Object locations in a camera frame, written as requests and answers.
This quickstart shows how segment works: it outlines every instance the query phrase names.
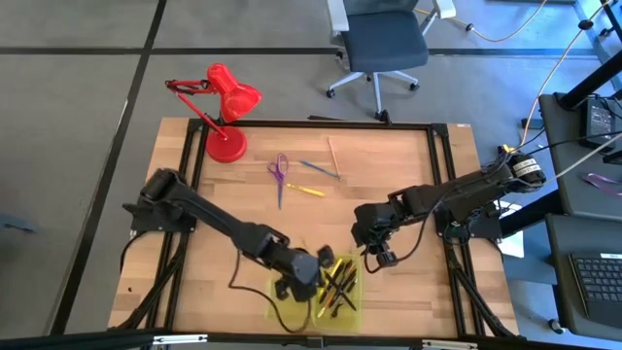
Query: lamp shade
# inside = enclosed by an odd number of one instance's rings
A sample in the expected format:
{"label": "lamp shade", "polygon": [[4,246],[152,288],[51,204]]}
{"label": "lamp shade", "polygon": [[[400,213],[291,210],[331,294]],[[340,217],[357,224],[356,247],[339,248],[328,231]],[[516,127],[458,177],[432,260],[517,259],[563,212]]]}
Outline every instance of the lamp shade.
{"label": "lamp shade", "polygon": [[221,115],[232,123],[251,111],[262,98],[254,87],[239,84],[224,64],[215,63],[207,69],[207,80],[221,96]]}

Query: keyboard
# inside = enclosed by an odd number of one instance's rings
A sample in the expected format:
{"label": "keyboard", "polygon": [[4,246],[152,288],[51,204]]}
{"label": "keyboard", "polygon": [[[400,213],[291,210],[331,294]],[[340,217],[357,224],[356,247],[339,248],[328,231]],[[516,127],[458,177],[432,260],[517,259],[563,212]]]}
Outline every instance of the keyboard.
{"label": "keyboard", "polygon": [[570,264],[588,318],[622,328],[622,254],[571,254]]}

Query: chair base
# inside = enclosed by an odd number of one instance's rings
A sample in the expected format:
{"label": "chair base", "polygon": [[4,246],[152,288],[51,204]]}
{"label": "chair base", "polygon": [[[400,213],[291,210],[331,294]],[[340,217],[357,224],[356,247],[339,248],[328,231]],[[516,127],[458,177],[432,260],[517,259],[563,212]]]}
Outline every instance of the chair base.
{"label": "chair base", "polygon": [[366,76],[367,81],[369,82],[370,80],[373,81],[373,90],[374,90],[374,94],[375,94],[375,100],[376,100],[376,119],[381,120],[382,119],[382,115],[383,112],[386,115],[387,111],[383,111],[382,109],[382,101],[380,100],[380,81],[378,80],[379,75],[384,75],[387,77],[392,77],[407,83],[410,83],[410,86],[408,87],[411,91],[416,91],[419,88],[419,81],[417,80],[417,78],[413,78],[411,76],[409,76],[406,73],[400,72],[400,71],[392,71],[392,72],[374,72],[374,73],[367,73],[365,74],[364,72],[353,72],[348,74],[347,76],[341,78],[339,81],[335,82],[334,84],[332,84],[330,87],[328,87],[327,90],[327,97],[328,98],[333,98],[334,97],[334,89],[338,88],[342,85],[346,85],[352,81],[355,81],[356,79],[362,77],[363,75]]}

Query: yellow cable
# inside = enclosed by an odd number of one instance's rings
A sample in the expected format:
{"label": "yellow cable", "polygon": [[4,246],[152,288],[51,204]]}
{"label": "yellow cable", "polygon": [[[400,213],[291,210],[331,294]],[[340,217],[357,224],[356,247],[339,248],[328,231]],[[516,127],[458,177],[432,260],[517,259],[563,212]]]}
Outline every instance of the yellow cable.
{"label": "yellow cable", "polygon": [[[605,3],[603,3],[600,8],[598,8],[589,18],[588,20],[592,20],[592,18],[594,18],[602,9],[604,6],[608,5],[610,2],[607,1]],[[529,116],[527,117],[527,122],[525,123],[525,130],[523,131],[523,138],[521,139],[521,143],[519,145],[523,146],[525,144],[525,140],[527,139],[527,130],[529,129],[529,123],[532,121],[532,117],[534,116],[534,111],[536,110],[536,105],[537,105],[537,100],[540,97],[540,95],[542,94],[542,92],[544,91],[544,88],[546,88],[546,85],[548,84],[548,82],[551,80],[551,77],[553,77],[553,74],[555,74],[555,72],[557,71],[557,68],[560,67],[560,65],[562,64],[562,62],[564,61],[564,59],[566,58],[566,56],[568,55],[568,52],[570,51],[570,48],[572,47],[572,45],[574,45],[574,42],[576,41],[576,39],[578,39],[578,37],[581,35],[581,32],[583,32],[583,29],[579,29],[578,33],[576,33],[576,35],[574,36],[574,38],[572,38],[572,41],[570,41],[570,44],[568,45],[568,47],[566,48],[566,50],[564,51],[564,54],[562,54],[562,57],[560,58],[560,60],[557,62],[557,64],[555,65],[555,67],[553,67],[553,70],[551,71],[551,73],[548,74],[548,77],[546,77],[546,80],[544,80],[544,83],[542,84],[542,86],[540,87],[540,90],[537,92],[537,96],[534,99],[534,103],[532,104],[532,109],[529,112]]]}
{"label": "yellow cable", "polygon": [[[509,39],[509,38],[513,37],[514,35],[516,35],[516,34],[520,33],[523,29],[525,29],[525,27],[527,26],[527,24],[529,24],[529,22],[531,22],[531,21],[532,21],[532,19],[534,19],[534,18],[536,17],[536,15],[540,12],[540,10],[542,10],[542,8],[544,7],[544,4],[546,4],[546,2],[547,2],[547,1],[548,1],[548,0],[543,0],[543,1],[542,1],[542,3],[540,4],[540,6],[537,8],[537,10],[536,10],[536,11],[535,11],[535,12],[534,12],[534,13],[533,13],[533,14],[532,14],[529,18],[527,18],[527,20],[526,20],[526,21],[525,21],[525,22],[524,22],[524,23],[523,23],[520,27],[518,27],[518,29],[516,29],[513,33],[511,33],[511,34],[509,34],[509,35],[507,35],[507,36],[505,36],[505,37],[503,37],[503,38],[500,38],[500,39],[491,39],[491,38],[487,37],[486,35],[484,35],[484,34],[480,33],[477,29],[475,29],[475,26],[474,26],[474,25],[473,25],[473,27],[471,28],[471,30],[470,30],[470,31],[472,31],[472,32],[473,32],[473,33],[475,33],[478,37],[480,37],[480,38],[482,38],[482,39],[484,39],[484,40],[486,40],[486,41],[489,41],[489,42],[491,42],[491,43],[500,43],[500,42],[502,42],[502,41],[505,41],[505,40],[507,40],[507,39]],[[420,13],[420,14],[424,14],[424,15],[429,15],[429,14],[430,14],[429,12],[424,11],[424,10],[415,9],[415,11],[416,11],[416,12],[418,12],[418,13]],[[452,20],[452,21],[455,21],[456,23],[458,23],[458,24],[460,24],[460,25],[462,25],[462,26],[464,26],[464,27],[467,27],[467,26],[468,26],[468,24],[467,24],[467,23],[465,23],[465,22],[463,22],[463,21],[461,21],[461,20],[459,20],[459,19],[457,19],[457,18],[448,18],[448,19],[449,19],[449,20]]]}

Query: marker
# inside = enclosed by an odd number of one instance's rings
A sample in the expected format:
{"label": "marker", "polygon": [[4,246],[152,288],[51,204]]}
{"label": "marker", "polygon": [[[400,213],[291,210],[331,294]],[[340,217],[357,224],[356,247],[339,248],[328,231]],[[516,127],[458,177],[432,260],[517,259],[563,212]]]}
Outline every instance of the marker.
{"label": "marker", "polygon": [[296,186],[296,185],[288,184],[288,187],[290,189],[299,190],[301,192],[313,194],[313,195],[320,196],[320,197],[325,196],[325,194],[323,194],[322,192],[311,190],[311,189],[307,189],[307,188],[304,188],[304,187],[301,187],[301,186]]}

